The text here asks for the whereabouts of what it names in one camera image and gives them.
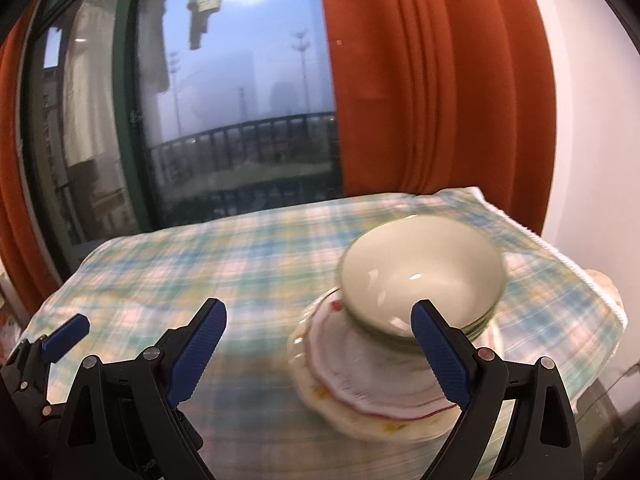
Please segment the green window frame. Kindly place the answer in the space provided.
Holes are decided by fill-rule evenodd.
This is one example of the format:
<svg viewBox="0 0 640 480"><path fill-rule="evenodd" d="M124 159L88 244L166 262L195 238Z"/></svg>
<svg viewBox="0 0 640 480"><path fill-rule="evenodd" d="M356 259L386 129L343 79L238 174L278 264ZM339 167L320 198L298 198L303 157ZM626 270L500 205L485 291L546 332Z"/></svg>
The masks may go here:
<svg viewBox="0 0 640 480"><path fill-rule="evenodd" d="M68 278L114 237L158 227L143 139L140 0L40 0L21 91L36 225Z"/></svg>

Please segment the orange curtain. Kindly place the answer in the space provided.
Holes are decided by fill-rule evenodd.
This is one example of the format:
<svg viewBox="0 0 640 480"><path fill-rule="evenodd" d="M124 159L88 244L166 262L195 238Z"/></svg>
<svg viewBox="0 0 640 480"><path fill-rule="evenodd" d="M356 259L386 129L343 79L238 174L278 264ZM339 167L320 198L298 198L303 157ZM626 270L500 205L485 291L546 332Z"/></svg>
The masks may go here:
<svg viewBox="0 0 640 480"><path fill-rule="evenodd" d="M1 261L29 314L58 290L29 218L17 151L18 83L35 10L29 3L1 45Z"/></svg>
<svg viewBox="0 0 640 480"><path fill-rule="evenodd" d="M536 0L322 0L344 191L476 186L546 218L555 83Z"/></svg>

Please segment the balcony railing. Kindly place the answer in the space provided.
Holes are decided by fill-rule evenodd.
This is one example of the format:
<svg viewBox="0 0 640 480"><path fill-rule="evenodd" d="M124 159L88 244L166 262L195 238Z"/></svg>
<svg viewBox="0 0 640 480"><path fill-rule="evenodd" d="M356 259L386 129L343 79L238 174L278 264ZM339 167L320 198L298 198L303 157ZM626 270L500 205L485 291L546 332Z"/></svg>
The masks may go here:
<svg viewBox="0 0 640 480"><path fill-rule="evenodd" d="M240 122L149 149L165 226L344 195L332 112Z"/></svg>

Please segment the floral bowl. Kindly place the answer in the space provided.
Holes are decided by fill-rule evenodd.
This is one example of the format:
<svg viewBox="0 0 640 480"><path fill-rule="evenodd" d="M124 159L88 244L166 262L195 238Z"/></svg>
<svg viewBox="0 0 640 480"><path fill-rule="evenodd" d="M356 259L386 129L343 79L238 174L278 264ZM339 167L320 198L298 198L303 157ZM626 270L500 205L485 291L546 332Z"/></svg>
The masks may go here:
<svg viewBox="0 0 640 480"><path fill-rule="evenodd" d="M419 335L416 336L412 330L409 330L409 336L397 336L388 334L366 324L355 315L346 312L347 318L356 330L366 335L378 344L384 344L400 352L425 354L427 348L443 346L447 350L457 350L465 353L473 353L475 351L474 342L479 336L482 336L488 329L489 323L492 321L491 315L486 315L479 321L471 324L466 332L462 328L454 328L447 324L438 324L434 318L427 315L425 320L419 322Z"/></svg>
<svg viewBox="0 0 640 480"><path fill-rule="evenodd" d="M451 326L482 330L506 289L499 247L479 228L438 214L413 214L357 237L338 260L342 304L378 341L416 351L410 314L430 300Z"/></svg>
<svg viewBox="0 0 640 480"><path fill-rule="evenodd" d="M430 363L421 352L403 352L387 347L358 328L351 328L345 337L345 356L349 370L379 372L392 367L407 370L429 370Z"/></svg>

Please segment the orange curtain left side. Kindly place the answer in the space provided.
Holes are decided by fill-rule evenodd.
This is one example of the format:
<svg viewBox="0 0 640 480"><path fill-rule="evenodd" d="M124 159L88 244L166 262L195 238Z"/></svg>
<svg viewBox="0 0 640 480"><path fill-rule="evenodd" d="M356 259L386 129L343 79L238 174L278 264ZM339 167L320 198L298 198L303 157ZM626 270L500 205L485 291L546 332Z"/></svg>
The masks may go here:
<svg viewBox="0 0 640 480"><path fill-rule="evenodd" d="M35 10L29 3L1 45L1 261L29 314L58 290L29 218L17 151L18 83Z"/></svg>

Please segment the plaid tablecloth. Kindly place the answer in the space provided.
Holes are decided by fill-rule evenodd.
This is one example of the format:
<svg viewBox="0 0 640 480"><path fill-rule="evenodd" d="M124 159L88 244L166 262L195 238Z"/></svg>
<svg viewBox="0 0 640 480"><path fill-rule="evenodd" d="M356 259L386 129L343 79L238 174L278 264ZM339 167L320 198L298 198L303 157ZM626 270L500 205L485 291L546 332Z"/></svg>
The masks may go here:
<svg viewBox="0 0 640 480"><path fill-rule="evenodd" d="M477 188L378 194L243 214L96 248L34 315L25 337L75 313L89 335L50 371L48 398L66 399L81 360L134 358L208 298L228 326L184 412L219 479L416 479L440 441L373 443L345 437L300 402L285 344L300 312L335 284L345 248L378 224L442 214L488 234L506 256L495 322L506 360L555 360L571 399L615 353L624 310L570 258L526 230Z"/></svg>

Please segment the beige cushion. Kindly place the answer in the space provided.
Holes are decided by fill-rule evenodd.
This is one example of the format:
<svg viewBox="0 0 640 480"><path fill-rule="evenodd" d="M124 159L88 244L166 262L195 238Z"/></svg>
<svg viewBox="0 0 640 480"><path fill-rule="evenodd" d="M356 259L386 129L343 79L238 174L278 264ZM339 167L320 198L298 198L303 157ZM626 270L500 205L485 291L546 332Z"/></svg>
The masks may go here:
<svg viewBox="0 0 640 480"><path fill-rule="evenodd" d="M623 299L620 296L620 291L615 286L613 281L606 274L598 270L587 269L586 273L603 289L603 291L608 296L611 297L611 299L616 303L616 306L619 307L622 312L625 312Z"/></svg>

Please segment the cream yellow-flowered plate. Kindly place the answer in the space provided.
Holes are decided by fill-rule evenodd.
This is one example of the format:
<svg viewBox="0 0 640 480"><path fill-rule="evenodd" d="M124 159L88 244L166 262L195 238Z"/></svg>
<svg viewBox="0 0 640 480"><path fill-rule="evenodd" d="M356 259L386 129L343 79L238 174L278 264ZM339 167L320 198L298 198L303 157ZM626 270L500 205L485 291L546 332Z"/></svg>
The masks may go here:
<svg viewBox="0 0 640 480"><path fill-rule="evenodd" d="M334 398L329 389L314 377L305 350L308 318L319 300L333 289L336 287L328 290L303 310L294 332L288 338L288 364L300 400L342 434L359 440L418 443L446 434L460 415L460 408L452 402L454 406L449 410L413 420L361 414Z"/></svg>

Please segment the white red-rimmed plate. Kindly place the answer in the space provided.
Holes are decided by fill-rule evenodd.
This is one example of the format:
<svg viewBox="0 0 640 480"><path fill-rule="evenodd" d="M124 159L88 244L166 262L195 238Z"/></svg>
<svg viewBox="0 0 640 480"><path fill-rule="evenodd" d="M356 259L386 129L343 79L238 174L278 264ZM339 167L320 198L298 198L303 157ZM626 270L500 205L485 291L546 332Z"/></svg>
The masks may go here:
<svg viewBox="0 0 640 480"><path fill-rule="evenodd" d="M336 288L314 307L305 334L305 350L314 377L340 402L361 414L413 420L454 406L429 370L349 370L345 337L355 328Z"/></svg>

